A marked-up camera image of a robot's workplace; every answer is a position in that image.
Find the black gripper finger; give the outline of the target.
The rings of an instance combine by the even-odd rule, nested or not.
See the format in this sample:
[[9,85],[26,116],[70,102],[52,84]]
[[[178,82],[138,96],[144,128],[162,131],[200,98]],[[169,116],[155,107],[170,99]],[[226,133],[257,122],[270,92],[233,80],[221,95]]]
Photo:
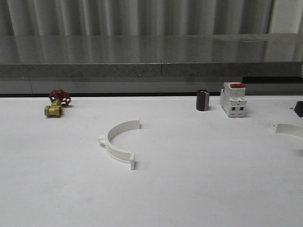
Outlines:
[[303,118],[303,101],[298,101],[295,106],[295,113],[300,117]]

